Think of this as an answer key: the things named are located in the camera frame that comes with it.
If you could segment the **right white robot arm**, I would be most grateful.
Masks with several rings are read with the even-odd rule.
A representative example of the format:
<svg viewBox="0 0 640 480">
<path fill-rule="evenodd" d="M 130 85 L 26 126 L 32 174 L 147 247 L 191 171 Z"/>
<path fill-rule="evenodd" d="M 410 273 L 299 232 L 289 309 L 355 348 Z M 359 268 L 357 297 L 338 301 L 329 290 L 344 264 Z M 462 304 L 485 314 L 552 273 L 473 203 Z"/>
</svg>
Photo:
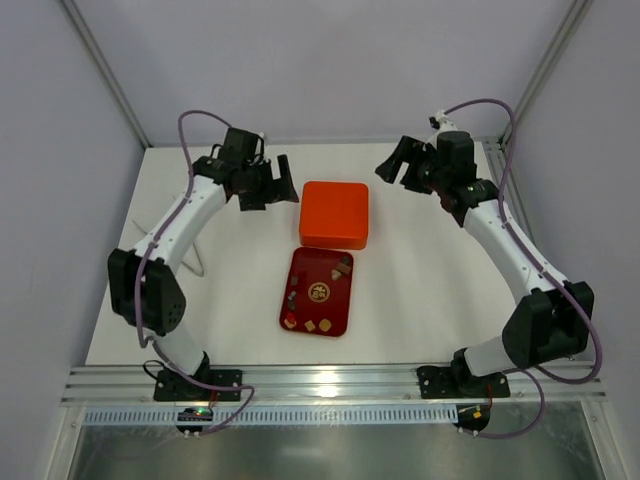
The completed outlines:
<svg viewBox="0 0 640 480">
<path fill-rule="evenodd" d="M 499 199 L 499 189 L 477 175 L 475 144 L 465 131 L 439 131 L 429 141 L 404 136 L 376 174 L 405 189 L 435 193 L 448 212 L 485 250 L 516 303 L 502 332 L 462 348 L 438 370 L 446 393 L 479 397 L 506 388 L 505 374 L 583 352 L 594 293 L 571 282 L 535 250 Z"/>
</svg>

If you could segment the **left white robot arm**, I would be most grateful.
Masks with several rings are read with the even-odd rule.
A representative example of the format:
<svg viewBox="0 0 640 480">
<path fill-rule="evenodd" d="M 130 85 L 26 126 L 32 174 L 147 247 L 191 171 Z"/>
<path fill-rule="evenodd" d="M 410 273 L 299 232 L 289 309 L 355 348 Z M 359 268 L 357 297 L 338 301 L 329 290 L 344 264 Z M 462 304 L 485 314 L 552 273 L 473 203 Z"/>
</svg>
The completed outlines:
<svg viewBox="0 0 640 480">
<path fill-rule="evenodd" d="M 246 387 L 234 373 L 216 372 L 208 354 L 182 321 L 187 299 L 177 270 L 202 229 L 231 198 L 243 211 L 278 202 L 296 203 L 289 160 L 265 155 L 262 135 L 228 128 L 212 155 L 188 158 L 185 191 L 159 223 L 133 248 L 108 257 L 112 311 L 134 327 L 141 347 L 152 347 L 163 364 L 155 400 L 238 401 Z"/>
</svg>

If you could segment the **metal tongs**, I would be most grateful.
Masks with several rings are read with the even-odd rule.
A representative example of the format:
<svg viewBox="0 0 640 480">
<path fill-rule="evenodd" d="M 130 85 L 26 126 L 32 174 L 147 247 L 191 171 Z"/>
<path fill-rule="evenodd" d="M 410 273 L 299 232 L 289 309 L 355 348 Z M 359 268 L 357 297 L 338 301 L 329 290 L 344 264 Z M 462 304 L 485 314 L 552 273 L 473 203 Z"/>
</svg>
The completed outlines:
<svg viewBox="0 0 640 480">
<path fill-rule="evenodd" d="M 130 222 L 138 230 L 143 238 L 149 233 L 149 231 L 142 227 L 136 220 L 132 219 L 130 220 Z M 194 242 L 189 247 L 187 253 L 181 260 L 181 266 L 184 267 L 184 269 L 188 270 L 194 276 L 198 278 L 204 278 L 206 274 L 206 267 L 203 262 L 202 256 L 200 255 L 197 243 Z"/>
</svg>

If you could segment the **orange chocolate box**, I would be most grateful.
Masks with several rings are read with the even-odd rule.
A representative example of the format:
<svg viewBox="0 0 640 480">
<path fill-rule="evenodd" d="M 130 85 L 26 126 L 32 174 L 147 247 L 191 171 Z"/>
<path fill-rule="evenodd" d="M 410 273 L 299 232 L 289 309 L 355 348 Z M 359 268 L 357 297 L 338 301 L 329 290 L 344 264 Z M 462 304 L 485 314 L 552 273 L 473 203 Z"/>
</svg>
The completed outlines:
<svg viewBox="0 0 640 480">
<path fill-rule="evenodd" d="M 311 235 L 301 233 L 299 235 L 302 246 L 334 250 L 362 250 L 366 247 L 368 236 L 355 235 Z"/>
</svg>

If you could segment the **orange box lid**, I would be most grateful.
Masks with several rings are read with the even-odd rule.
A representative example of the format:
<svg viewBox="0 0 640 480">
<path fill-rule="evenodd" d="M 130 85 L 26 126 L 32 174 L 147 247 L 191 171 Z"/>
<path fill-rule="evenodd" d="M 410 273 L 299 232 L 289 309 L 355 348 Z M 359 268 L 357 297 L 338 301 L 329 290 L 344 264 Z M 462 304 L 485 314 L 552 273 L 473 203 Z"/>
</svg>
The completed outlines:
<svg viewBox="0 0 640 480">
<path fill-rule="evenodd" d="M 369 236 L 368 186 L 353 182 L 306 182 L 300 206 L 301 233 Z"/>
</svg>

